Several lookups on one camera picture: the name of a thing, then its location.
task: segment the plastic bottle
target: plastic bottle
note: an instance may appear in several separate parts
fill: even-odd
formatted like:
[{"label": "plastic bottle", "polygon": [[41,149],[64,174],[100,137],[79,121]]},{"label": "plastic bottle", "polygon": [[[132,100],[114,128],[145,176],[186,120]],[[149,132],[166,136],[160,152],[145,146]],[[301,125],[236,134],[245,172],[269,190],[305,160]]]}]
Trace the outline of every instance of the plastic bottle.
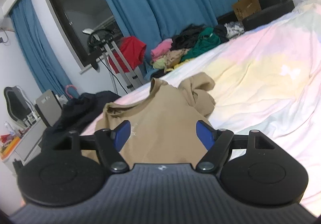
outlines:
[{"label": "plastic bottle", "polygon": [[11,127],[9,122],[5,122],[4,126],[6,127],[7,131],[10,133],[11,136],[16,136],[16,132],[14,131],[14,129]]}]

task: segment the chair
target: chair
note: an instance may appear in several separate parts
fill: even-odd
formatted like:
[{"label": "chair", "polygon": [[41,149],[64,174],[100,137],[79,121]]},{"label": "chair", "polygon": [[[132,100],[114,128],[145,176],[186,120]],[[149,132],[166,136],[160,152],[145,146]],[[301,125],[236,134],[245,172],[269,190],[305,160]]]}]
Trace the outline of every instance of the chair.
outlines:
[{"label": "chair", "polygon": [[55,124],[62,111],[59,101],[51,90],[44,92],[36,99],[35,109],[47,127]]},{"label": "chair", "polygon": [[4,98],[7,103],[8,114],[12,120],[16,121],[21,127],[26,127],[24,121],[31,114],[31,109],[20,90],[16,86],[6,87],[4,88]]}]

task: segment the pastel bedsheet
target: pastel bedsheet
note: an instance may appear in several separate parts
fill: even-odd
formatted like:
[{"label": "pastel bedsheet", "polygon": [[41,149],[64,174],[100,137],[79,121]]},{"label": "pastel bedsheet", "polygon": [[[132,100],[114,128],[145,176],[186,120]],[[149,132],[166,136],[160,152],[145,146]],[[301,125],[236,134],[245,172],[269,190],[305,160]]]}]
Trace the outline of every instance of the pastel bedsheet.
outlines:
[{"label": "pastel bedsheet", "polygon": [[[247,134],[259,129],[307,170],[301,204],[321,214],[321,0],[247,32],[183,65],[162,79],[173,86],[200,71],[216,85],[212,126]],[[146,98],[150,84],[116,102]],[[99,116],[83,134],[92,134]],[[237,151],[238,156],[245,151]]]}]

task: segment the ribbed black surface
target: ribbed black surface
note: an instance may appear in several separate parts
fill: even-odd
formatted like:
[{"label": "ribbed black surface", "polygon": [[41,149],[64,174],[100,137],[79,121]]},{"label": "ribbed black surface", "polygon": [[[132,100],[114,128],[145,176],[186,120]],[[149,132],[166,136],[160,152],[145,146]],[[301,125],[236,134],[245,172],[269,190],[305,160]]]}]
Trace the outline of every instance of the ribbed black surface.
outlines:
[{"label": "ribbed black surface", "polygon": [[136,165],[113,175],[91,199],[71,207],[48,209],[27,205],[10,219],[16,224],[299,224],[315,220],[298,204],[260,209],[238,202],[216,178],[188,164]]}]

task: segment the cardboard box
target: cardboard box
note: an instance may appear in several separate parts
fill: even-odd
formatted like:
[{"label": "cardboard box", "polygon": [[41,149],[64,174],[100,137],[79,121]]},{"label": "cardboard box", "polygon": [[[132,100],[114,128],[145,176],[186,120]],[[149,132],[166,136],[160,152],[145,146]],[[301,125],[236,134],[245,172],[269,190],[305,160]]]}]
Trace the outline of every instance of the cardboard box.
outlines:
[{"label": "cardboard box", "polygon": [[240,0],[232,5],[232,8],[239,22],[241,22],[245,17],[261,11],[259,0]]}]

